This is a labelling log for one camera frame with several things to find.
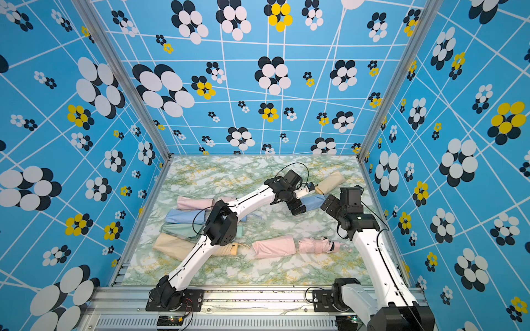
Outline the beige sleeved umbrella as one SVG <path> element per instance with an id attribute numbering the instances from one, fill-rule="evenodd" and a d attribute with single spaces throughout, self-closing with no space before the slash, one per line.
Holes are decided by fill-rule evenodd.
<path id="1" fill-rule="evenodd" d="M 316 186 L 316 193 L 326 195 L 346 181 L 340 171 L 331 173 Z"/>

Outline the blue sleeved umbrella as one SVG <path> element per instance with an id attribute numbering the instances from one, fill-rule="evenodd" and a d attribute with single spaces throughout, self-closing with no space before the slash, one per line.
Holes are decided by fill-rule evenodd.
<path id="1" fill-rule="evenodd" d="M 321 205 L 325 202 L 327 196 L 316 194 L 312 196 L 302 197 L 300 201 L 306 207 L 306 211 L 319 209 Z"/>
<path id="2" fill-rule="evenodd" d="M 170 210 L 166 216 L 166 222 L 172 224 L 203 224 L 206 219 L 205 210 Z"/>

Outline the pink sleeved umbrella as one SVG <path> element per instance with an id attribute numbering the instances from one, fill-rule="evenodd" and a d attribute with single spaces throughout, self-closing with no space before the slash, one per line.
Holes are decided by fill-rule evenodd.
<path id="1" fill-rule="evenodd" d="M 291 236 L 256 241 L 252 247 L 257 259 L 287 257 L 297 252 L 294 239 Z"/>
<path id="2" fill-rule="evenodd" d="M 177 209 L 184 210 L 184 211 L 208 209 L 213 204 L 214 204 L 213 198 L 192 199 L 192 198 L 181 196 L 181 197 L 178 197 L 177 199 Z"/>

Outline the mint green umbrella sleeve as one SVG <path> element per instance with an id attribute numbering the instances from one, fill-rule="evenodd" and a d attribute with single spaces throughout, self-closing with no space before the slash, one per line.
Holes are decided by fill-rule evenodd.
<path id="1" fill-rule="evenodd" d="M 200 238 L 199 230 L 195 230 L 191 223 L 165 223 L 161 227 L 161 231 L 164 234 L 169 234 L 173 237 L 178 237 L 187 241 L 196 242 Z"/>

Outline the beige umbrella sleeve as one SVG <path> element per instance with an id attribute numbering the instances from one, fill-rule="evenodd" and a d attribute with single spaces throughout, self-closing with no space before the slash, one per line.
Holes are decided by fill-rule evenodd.
<path id="1" fill-rule="evenodd" d="M 194 247 L 195 243 L 169 234 L 161 233 L 153 245 L 153 250 L 161 252 L 176 260 L 183 261 Z"/>

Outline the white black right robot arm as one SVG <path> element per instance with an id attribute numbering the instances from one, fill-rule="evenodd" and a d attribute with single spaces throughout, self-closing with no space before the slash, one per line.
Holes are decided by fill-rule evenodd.
<path id="1" fill-rule="evenodd" d="M 321 209 L 338 222 L 346 238 L 360 253 L 373 284 L 371 296 L 354 278 L 336 279 L 332 285 L 336 310 L 356 313 L 367 330 L 433 330 L 436 322 L 429 306 L 422 306 L 398 272 L 383 240 L 384 228 L 364 212 L 360 186 L 340 189 Z"/>

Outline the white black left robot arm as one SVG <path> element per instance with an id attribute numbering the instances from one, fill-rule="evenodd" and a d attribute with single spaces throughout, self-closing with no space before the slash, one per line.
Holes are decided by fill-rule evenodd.
<path id="1" fill-rule="evenodd" d="M 285 175 L 267 179 L 249 194 L 234 201 L 216 202 L 208 215 L 198 242 L 176 269 L 163 276 L 149 292 L 147 311 L 177 311 L 188 301 L 185 292 L 191 280 L 218 248 L 233 242 L 238 223 L 248 214 L 264 205 L 285 203 L 291 214 L 306 212 L 301 198 L 315 190 L 311 182 L 304 183 L 302 177 L 290 170 Z"/>

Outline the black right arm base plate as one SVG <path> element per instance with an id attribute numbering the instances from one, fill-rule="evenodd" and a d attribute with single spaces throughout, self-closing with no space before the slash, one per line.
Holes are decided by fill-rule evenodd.
<path id="1" fill-rule="evenodd" d="M 341 313 L 334 301 L 331 290 L 321 288 L 314 288 L 311 290 L 311 298 L 309 299 L 313 304 L 313 310 L 316 313 Z"/>

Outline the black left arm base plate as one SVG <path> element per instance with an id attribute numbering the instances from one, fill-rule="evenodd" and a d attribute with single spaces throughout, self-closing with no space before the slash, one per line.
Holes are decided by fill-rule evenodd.
<path id="1" fill-rule="evenodd" d="M 200 312 L 203 299 L 203 290 L 184 290 L 178 292 L 169 290 L 163 292 L 160 289 L 153 288 L 149 292 L 146 311 L 184 312 L 185 310 L 192 310 L 193 312 Z"/>

